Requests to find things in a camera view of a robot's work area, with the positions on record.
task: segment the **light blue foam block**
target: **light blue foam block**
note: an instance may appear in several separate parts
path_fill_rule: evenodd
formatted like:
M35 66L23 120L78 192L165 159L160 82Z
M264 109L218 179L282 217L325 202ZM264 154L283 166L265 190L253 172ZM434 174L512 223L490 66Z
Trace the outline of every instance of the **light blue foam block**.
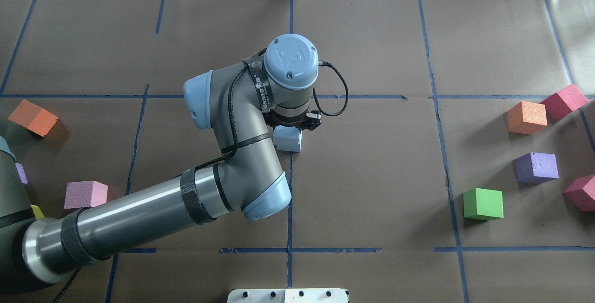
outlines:
M276 126L272 132L272 143L277 151L299 152L302 149L302 132L297 127Z

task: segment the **green foam block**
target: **green foam block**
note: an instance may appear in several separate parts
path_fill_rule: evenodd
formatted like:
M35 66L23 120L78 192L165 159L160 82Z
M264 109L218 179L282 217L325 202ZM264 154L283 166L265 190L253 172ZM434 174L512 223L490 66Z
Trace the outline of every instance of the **green foam block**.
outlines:
M504 218L502 191L475 188L463 193L465 218L495 220Z

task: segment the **black strap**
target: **black strap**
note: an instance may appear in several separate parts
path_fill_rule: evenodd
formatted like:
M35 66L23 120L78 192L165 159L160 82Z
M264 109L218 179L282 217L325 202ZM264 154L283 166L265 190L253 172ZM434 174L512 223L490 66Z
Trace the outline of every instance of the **black strap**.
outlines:
M93 258L89 252L85 250L83 243L80 241L77 220L79 219L81 212L87 209L89 208L81 208L66 216L62 219L62 227L60 228L60 241L62 247L66 250L66 254L68 254L75 263L78 263L81 266L94 265L107 260Z
M221 201L223 202L223 205L225 205L225 209L227 209L229 212L234 212L234 209L231 207L231 204L229 204L229 201L227 201L225 193L223 193L223 185L221 184L221 177L219 176L219 163L216 163L213 166L213 175L215 176L215 184L217 185L219 197L221 197Z
M189 168L182 173L180 177L180 191L184 206L192 220L196 224L203 225L214 221L215 218L209 216L205 204L201 203L198 198L198 190L196 190L196 182L194 180L195 172L196 167Z
M238 143L238 146L236 148L240 149L240 148L243 148L243 147L252 145L254 143L257 143L257 142L259 142L261 140L268 139L270 137L271 137L271 135L269 133L263 133L263 134L260 134L259 136L252 137L252 138L249 138L247 140L242 140L241 142ZM228 146L226 148L222 148L221 149L221 154L225 154L227 152L231 152L233 149L234 149L234 146L233 145L230 145L230 146Z
M244 64L248 66L248 72L250 73L252 81L254 81L254 87L257 90L261 111L269 112L275 104L274 98L272 97L271 83L268 80L268 75L266 75L262 60L262 57L255 54L244 59Z
M28 220L35 217L32 208L13 212L12 214L0 217L0 229L5 226L13 225L20 221Z

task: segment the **blue tape line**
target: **blue tape line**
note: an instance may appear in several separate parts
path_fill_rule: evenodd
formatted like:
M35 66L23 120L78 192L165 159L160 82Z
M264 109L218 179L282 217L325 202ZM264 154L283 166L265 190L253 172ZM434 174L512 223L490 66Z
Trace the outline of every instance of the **blue tape line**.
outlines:
M589 123L587 122L587 116L585 115L585 111L582 108L579 108L579 110L581 111L582 122L585 124L587 137L589 138L589 142L591 143L591 150L593 150L593 154L595 154L595 141L593 141L593 133L591 133L591 128L589 127Z
M552 12L550 11L550 5L548 0L543 0L544 4L546 5L546 13L548 13L548 19L550 20L550 25L552 26L552 31L554 32L554 38L556 38L556 44L558 46L558 50L560 51L560 55L562 57L562 62L564 64L564 68L566 69L566 73L568 75L568 80L570 83L574 83L574 79L572 78L572 74L570 73L570 68L568 68L568 63L566 61L566 55L564 54L564 50L562 49L562 45L560 44L560 38L557 34L556 25L554 24L554 19L552 17Z
M4 88L6 87L6 83L8 82L10 71L13 69L14 60L17 57L17 52L19 51L19 47L21 46L23 35L25 34L25 30L27 28L27 24L29 23L29 19L31 19L31 13L33 12L33 8L35 7L36 2L37 0L32 0L31 5L29 6L29 12L27 13L27 17L25 17L25 23L23 23L23 28L21 28L21 34L19 34L17 44L14 46L13 55L12 57L10 57L10 61L8 62L8 68L6 69L6 73L4 74L4 80L2 81L2 86L0 86L0 94L4 92Z
M344 99L345 95L317 95L319 99ZM349 95L349 99L403 99L408 100L403 95Z
M438 98L436 92L436 83L434 81L434 72L430 63L430 44L428 42L428 32L425 25L425 17L423 15L423 2L418 0L419 17L421 18L421 28L423 31L423 43L425 44L425 57L428 62L428 72L430 74L432 98L434 101L434 112L436 113L436 122L438 124L438 136L440 137L440 150L442 151L442 161L444 163L444 171L448 181L448 195L450 200L450 216L452 218L452 226L455 231L455 243L457 248L457 256L459 259L459 273L461 275L461 286L463 287L463 298L465 303L469 303L469 294L467 292L467 276L465 275L465 265L463 264L463 252L461 251L461 238L459 237L459 224L456 220L455 197L452 193L452 185L450 183L450 171L448 168L448 158L446 157L446 146L444 145L444 133L442 132L442 121L440 120L440 107L438 106Z
M136 127L136 138L134 138L134 148L132 149L132 160L130 161L130 170L128 171L128 181L126 182L126 194L130 194L130 185L132 184L132 170L134 169L134 163L136 161L136 152L139 148L139 135L140 125L143 124L143 115L145 114L145 105L147 104L147 92L149 91L149 85L145 88L145 94L143 95L143 104L140 106L139 125Z
M222 254L287 253L287 248L222 248Z
M183 99L181 94L152 94L149 99ZM36 99L142 99L144 95L138 94L2 94L0 98L36 98Z
M293 33L293 0L289 0L289 33Z
M463 252L595 252L595 246L494 246L462 247ZM455 247L437 247L434 252L457 252Z
M436 95L436 97L438 99L547 99L549 95Z
M163 5L165 0L161 0L161 6L159 6L159 17L157 17L157 27L155 28L155 34L159 34L159 28L161 28L161 17L163 15Z
M287 287L293 286L292 265L293 265L293 152L289 153L289 193L291 201L287 207Z
M131 248L122 253L157 253L157 248Z
M113 278L115 278L115 269L118 265L118 255L116 254L113 256L112 260L112 269L110 271L110 280L108 281L108 291L106 292L106 303L110 303L111 301L111 292L113 289Z
M381 251L380 247L341 247L341 248L310 248L296 247L294 253L376 253Z
M316 248L316 247L292 247L293 253L376 253L381 251L380 247L340 247L340 248ZM222 254L247 254L247 253L287 253L287 248L222 248Z
M36 99L140 99L143 95L62 95L62 94L5 94L0 98L36 98Z

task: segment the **velcro strap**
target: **velcro strap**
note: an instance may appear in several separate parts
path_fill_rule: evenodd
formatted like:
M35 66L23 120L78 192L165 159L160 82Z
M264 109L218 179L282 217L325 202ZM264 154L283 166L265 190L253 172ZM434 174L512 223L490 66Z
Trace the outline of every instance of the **velcro strap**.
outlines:
M209 216L206 211L205 204L200 202L198 198L198 190L196 190L196 182L194 180L194 174L196 167L189 168L180 176L180 191L184 206L192 218L192 220L199 225L210 223L215 220Z
M87 210L89 208L81 208L80 210L69 214L64 219L62 219L62 227L60 229L60 240L62 243L62 247L66 250L66 253L75 263L78 263L81 266L87 265L94 265L96 263L100 263L100 260L93 258L87 250L83 247L83 243L80 241L79 235L79 227L77 225L77 220L81 212Z
M275 104L272 97L271 83L268 80L268 75L266 74L262 60L262 57L255 54L244 59L244 64L248 66L248 72L250 73L250 77L254 82L254 87L257 90L261 111L269 112Z

